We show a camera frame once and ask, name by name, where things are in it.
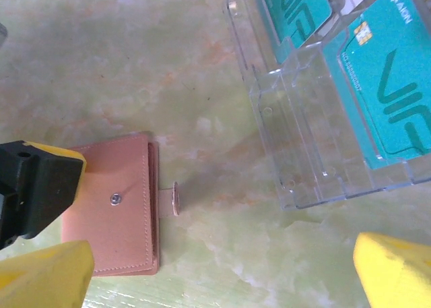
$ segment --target wallet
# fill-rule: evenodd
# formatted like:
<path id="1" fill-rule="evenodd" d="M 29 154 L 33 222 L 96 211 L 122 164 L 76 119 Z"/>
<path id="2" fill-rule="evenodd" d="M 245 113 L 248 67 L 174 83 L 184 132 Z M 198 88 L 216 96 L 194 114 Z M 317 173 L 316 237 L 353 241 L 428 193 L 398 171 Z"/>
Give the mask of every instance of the wallet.
<path id="1" fill-rule="evenodd" d="M 94 276 L 152 275 L 160 264 L 159 217 L 178 215 L 178 190 L 158 190 L 158 146 L 139 133 L 74 148 L 87 160 L 63 213 L 62 242 L 87 240 Z"/>

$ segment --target marble surface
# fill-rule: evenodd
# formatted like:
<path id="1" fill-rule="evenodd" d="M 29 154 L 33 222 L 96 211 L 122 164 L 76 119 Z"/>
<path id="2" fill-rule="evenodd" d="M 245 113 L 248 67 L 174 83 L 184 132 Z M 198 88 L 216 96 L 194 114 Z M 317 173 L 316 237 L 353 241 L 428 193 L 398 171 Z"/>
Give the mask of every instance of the marble surface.
<path id="1" fill-rule="evenodd" d="M 183 201 L 161 270 L 95 278 L 84 307 L 367 307 L 358 233 L 431 243 L 431 185 L 281 212 L 223 2 L 0 0 L 0 142 L 157 136 Z M 0 258 L 58 243 L 60 223 Z"/>

